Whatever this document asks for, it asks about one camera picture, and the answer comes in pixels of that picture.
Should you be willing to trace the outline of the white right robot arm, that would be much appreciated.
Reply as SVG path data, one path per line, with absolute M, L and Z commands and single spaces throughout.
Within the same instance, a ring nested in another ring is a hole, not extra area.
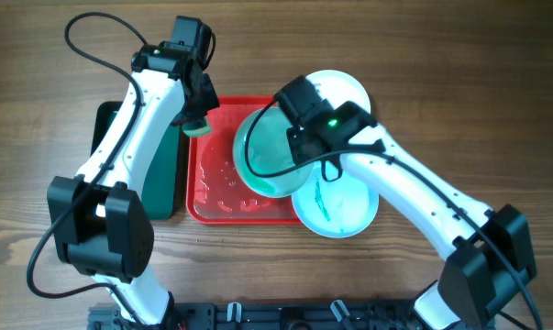
M 331 162 L 372 187 L 410 220 L 444 259 L 439 280 L 414 302 L 430 329 L 463 323 L 484 328 L 516 295 L 536 328 L 543 323 L 527 283 L 536 261 L 525 216 L 510 204 L 498 211 L 445 182 L 409 155 L 374 117 L 352 102 L 286 105 L 294 162 Z

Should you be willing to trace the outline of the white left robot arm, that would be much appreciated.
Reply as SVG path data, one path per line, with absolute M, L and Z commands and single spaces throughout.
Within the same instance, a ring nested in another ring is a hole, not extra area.
M 173 329 L 171 293 L 149 265 L 154 230 L 141 202 L 150 164 L 170 126 L 205 121 L 219 106 L 205 69 L 215 48 L 206 41 L 144 45 L 127 74 L 130 86 L 91 157 L 69 179 L 48 189 L 51 225 L 61 262 L 105 288 L 127 323 Z

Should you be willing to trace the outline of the green sponge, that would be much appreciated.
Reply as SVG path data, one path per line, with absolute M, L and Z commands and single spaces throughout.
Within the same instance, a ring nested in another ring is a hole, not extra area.
M 182 124 L 182 132 L 189 138 L 204 136 L 209 134 L 211 131 L 211 124 L 206 116 Z

